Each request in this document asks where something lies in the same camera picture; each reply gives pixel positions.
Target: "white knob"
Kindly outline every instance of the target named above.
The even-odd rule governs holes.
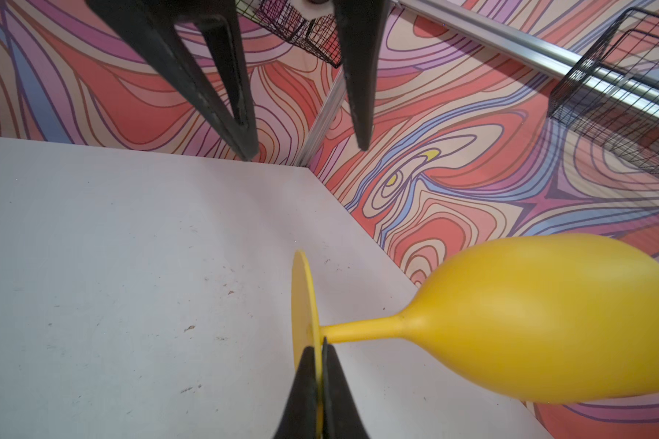
[[[332,0],[322,4],[314,4],[309,0],[290,0],[290,5],[300,13],[306,20],[315,20],[325,15],[334,13]]]

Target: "psychedelic wallpaper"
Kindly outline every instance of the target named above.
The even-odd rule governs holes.
[[[659,0],[451,1],[578,53],[625,8],[659,11]],[[241,25],[258,160],[289,164],[337,71]],[[221,91],[200,35],[178,31]],[[659,260],[659,181],[547,119],[555,83],[396,8],[372,149],[359,153],[345,103],[310,168],[416,285],[506,236],[604,234]],[[0,136],[233,158],[82,0],[0,0]],[[556,439],[659,438],[659,394],[526,406]]]
[[[260,162],[292,162],[331,86],[331,66],[240,19]],[[223,99],[193,26],[177,27]],[[0,0],[0,136],[233,158],[200,114],[83,0]]]
[[[659,11],[659,1],[464,3],[578,52],[630,5]],[[379,69],[371,150],[358,152],[345,103],[310,168],[413,283],[509,236],[603,234],[659,261],[659,180],[547,119],[555,81],[397,8]],[[555,439],[659,438],[659,394],[526,406]]]

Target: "white table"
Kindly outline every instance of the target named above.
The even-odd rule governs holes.
[[[414,294],[307,169],[0,138],[0,438],[270,438],[295,249],[323,324]],[[407,341],[337,351],[373,438],[550,437]]]

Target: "metal rail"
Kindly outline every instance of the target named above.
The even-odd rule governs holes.
[[[327,130],[330,128],[336,112],[339,111],[344,96],[346,96],[346,83],[344,82],[344,72],[340,67],[334,83],[332,83],[332,88],[329,89],[323,106],[317,112],[317,117],[313,122],[312,128],[310,128],[305,143],[303,143],[293,162],[293,166],[307,167],[310,164],[317,151],[320,150],[323,141],[325,141]]]
[[[581,56],[577,53],[483,17],[483,15],[450,3],[449,0],[397,0],[396,4],[432,21],[448,25],[450,29],[471,37],[484,46],[505,53],[555,79],[565,77],[569,70],[581,59]],[[600,93],[608,94],[610,99],[659,119],[658,89],[602,67],[593,72],[585,85]],[[329,123],[326,123],[326,126],[318,126],[318,122],[327,118],[332,121],[342,103],[342,99],[343,96],[333,101],[332,105],[325,102],[322,110],[317,115],[316,123],[310,130],[312,136],[308,136],[308,142],[311,139],[313,142],[311,144],[306,142],[308,148],[313,148],[313,155],[322,143],[327,127],[329,127]],[[324,112],[330,112],[331,117],[324,115]],[[319,144],[316,140],[317,136],[320,137]],[[309,155],[309,152],[305,153],[306,144],[303,145],[300,154],[302,157]],[[298,166],[306,166],[311,158],[312,155],[307,161],[297,161]]]

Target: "black wire basket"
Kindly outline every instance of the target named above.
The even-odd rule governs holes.
[[[547,115],[659,178],[659,14],[618,17],[556,85]]]
[[[342,64],[333,15],[306,20],[289,0],[237,0],[237,12],[333,67]]]

